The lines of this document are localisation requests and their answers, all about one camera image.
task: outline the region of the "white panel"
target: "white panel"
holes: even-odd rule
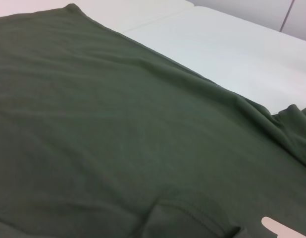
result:
[[[306,41],[206,7],[125,35],[271,113],[306,107]]]
[[[306,0],[295,0],[282,32],[306,40]]]
[[[75,3],[100,24],[123,32],[193,7],[185,0],[0,0],[0,16],[65,7]]]
[[[292,0],[189,0],[279,31]]]

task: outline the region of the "olive green fabric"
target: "olive green fabric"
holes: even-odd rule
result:
[[[271,116],[74,4],[0,18],[0,237],[306,236],[306,109]]]

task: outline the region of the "white print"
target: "white print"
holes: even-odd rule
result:
[[[269,217],[263,217],[262,224],[270,231],[277,234],[277,238],[306,238],[302,234],[288,228],[287,226]]]

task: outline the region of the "green cloth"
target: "green cloth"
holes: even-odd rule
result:
[[[74,4],[0,18],[0,237],[274,238],[265,216],[306,236],[306,109],[271,116]]]

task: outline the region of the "green t-shirt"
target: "green t-shirt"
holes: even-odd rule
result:
[[[85,16],[0,18],[0,237],[306,236],[306,109],[271,116]]]

